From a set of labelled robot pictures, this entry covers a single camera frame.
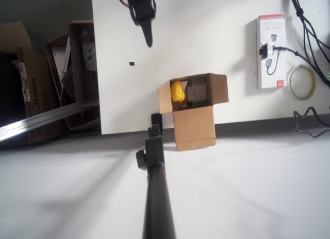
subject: cardboard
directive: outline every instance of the cardboard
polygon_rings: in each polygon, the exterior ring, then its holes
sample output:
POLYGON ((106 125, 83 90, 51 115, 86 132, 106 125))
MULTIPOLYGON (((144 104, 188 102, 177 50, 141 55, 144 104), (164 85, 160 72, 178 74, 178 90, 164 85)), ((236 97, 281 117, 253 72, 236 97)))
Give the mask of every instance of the cardboard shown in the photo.
MULTIPOLYGON (((61 47, 66 45, 68 43, 68 37, 69 34, 67 33, 60 37, 49 40, 46 43, 46 49, 45 49, 49 68, 51 69, 53 82, 55 84, 55 88, 57 91, 57 97, 62 106, 75 102, 76 86, 74 84, 74 78, 72 78, 73 75, 70 75, 70 73, 72 72, 72 65, 71 65, 68 68, 67 73, 64 76, 64 80, 63 80, 66 81, 66 84, 69 84, 69 86, 64 85, 65 89, 62 92, 62 84, 61 81, 59 80, 59 75, 56 68, 56 62, 53 56, 52 49, 54 47, 61 47)), ((83 116, 82 114, 74 114, 65 118, 67 127, 71 132, 76 133, 76 132, 90 131, 93 130, 94 128, 99 127, 100 119, 94 119, 90 122, 85 123, 84 120, 82 119, 82 116, 83 116)))
MULTIPOLYGON (((22 22, 0 24, 0 52, 17 55, 20 65, 26 117, 59 107, 46 57, 33 52, 30 38, 22 22)), ((66 133, 63 121, 57 121, 28 133, 35 143, 66 133)))
POLYGON ((226 75, 212 73, 187 76, 172 79, 158 87, 159 111, 173 113, 175 144, 179 151, 193 150, 213 146, 217 143, 215 123, 213 117, 213 105, 228 102, 228 87, 226 75), (195 101, 196 108, 173 111, 176 106, 186 106, 189 98, 181 104, 172 102, 170 85, 180 80, 191 80, 191 86, 206 85, 207 99, 195 101))
POLYGON ((18 47, 32 49, 22 22, 0 24, 0 53, 14 54, 18 47))
POLYGON ((73 20, 68 24, 68 29, 76 102, 81 107, 99 105, 97 77, 93 77, 86 69, 80 42, 84 29, 94 35, 94 22, 93 20, 73 20))

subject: metal rail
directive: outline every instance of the metal rail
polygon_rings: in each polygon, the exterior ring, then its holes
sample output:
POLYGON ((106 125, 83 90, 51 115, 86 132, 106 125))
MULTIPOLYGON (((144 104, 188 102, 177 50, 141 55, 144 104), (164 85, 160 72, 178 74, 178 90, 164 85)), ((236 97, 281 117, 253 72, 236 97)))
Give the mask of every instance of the metal rail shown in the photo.
POLYGON ((80 108, 77 103, 74 103, 29 117, 27 119, 23 119, 19 122, 14 122, 7 126, 0 127, 0 142, 19 135, 23 132, 42 127, 70 115, 82 112, 91 107, 92 106, 80 108))

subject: cardboard box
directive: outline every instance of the cardboard box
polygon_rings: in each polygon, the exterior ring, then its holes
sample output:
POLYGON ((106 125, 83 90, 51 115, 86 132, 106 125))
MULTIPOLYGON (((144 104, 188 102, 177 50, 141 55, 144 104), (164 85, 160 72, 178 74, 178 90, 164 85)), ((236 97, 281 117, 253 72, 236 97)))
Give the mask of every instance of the cardboard box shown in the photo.
POLYGON ((81 107, 99 105, 97 76, 86 69, 80 40, 83 30, 94 37, 94 22, 93 20, 73 20, 68 24, 68 29, 76 102, 81 107))
MULTIPOLYGON (((22 22, 0 24, 0 53, 15 55, 19 60, 26 118, 59 107, 46 57, 32 50, 22 22)), ((30 131, 28 142, 41 142, 66 132, 63 121, 57 121, 30 131)))
POLYGON ((159 112, 173 113, 175 144, 177 150, 193 150, 213 146, 217 143, 213 105, 228 102, 227 76, 217 74, 199 74, 172 79, 158 87, 159 112), (186 99, 181 103, 171 100, 171 84, 188 80, 189 86, 206 86, 205 100, 192 102, 187 108, 189 94, 185 89, 186 99))
POLYGON ((285 14, 262 15, 257 18, 258 88, 281 88, 287 86, 286 52, 275 50, 262 59, 262 44, 286 46, 285 14))
MULTIPOLYGON (((58 75, 58 71, 56 68, 56 63, 55 63, 52 49, 56 48, 56 47, 66 46, 68 43, 68 37, 69 37, 69 34, 67 33, 60 37, 49 40, 46 43, 46 49, 45 49, 49 68, 51 69, 52 78, 53 78, 55 88, 57 91, 57 97, 58 97, 59 101, 61 102, 62 106, 76 102, 75 101, 76 96, 75 96, 75 90, 74 90, 75 85, 74 85, 74 80, 70 80, 70 84, 71 84, 70 86, 73 86, 73 87, 62 86, 63 84, 61 84, 61 81, 59 79, 59 75, 58 75)), ((70 72, 72 73, 72 65, 69 65, 67 74, 70 72)), ((65 118, 65 122, 67 124, 67 127, 70 129, 70 131, 78 133, 78 132, 94 131, 95 129, 98 130, 98 127, 100 127, 100 124, 101 124, 100 118, 96 118, 94 120, 85 122, 83 120, 83 117, 84 117, 84 113, 87 113, 87 112, 88 111, 84 111, 82 113, 74 114, 74 115, 71 115, 71 116, 65 118)))

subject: white floor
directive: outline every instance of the white floor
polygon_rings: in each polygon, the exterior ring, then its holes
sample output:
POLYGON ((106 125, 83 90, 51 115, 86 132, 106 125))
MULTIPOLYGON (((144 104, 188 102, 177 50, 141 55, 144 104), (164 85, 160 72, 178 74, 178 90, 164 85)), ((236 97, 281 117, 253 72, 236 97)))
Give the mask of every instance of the white floor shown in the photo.
MULTIPOLYGON (((164 134, 177 238, 329 238, 330 134, 231 133, 177 152, 164 134)), ((0 152, 0 238, 141 238, 146 132, 0 152)))

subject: charging cable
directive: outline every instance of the charging cable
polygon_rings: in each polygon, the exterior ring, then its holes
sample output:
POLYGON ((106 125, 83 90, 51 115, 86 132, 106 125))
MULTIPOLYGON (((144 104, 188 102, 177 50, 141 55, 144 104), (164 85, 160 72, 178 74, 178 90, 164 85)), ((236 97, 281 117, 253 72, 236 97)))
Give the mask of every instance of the charging cable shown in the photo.
POLYGON ((278 50, 277 50, 276 65, 275 65, 275 69, 274 69, 274 71, 273 71, 272 73, 269 73, 269 68, 270 68, 271 65, 272 65, 272 59, 268 59, 268 60, 266 61, 267 74, 268 74, 269 76, 273 75, 273 74, 276 72, 276 68, 277 68, 277 63, 278 63, 278 58, 279 58, 279 54, 280 54, 280 52, 281 52, 281 50, 278 49, 278 50))

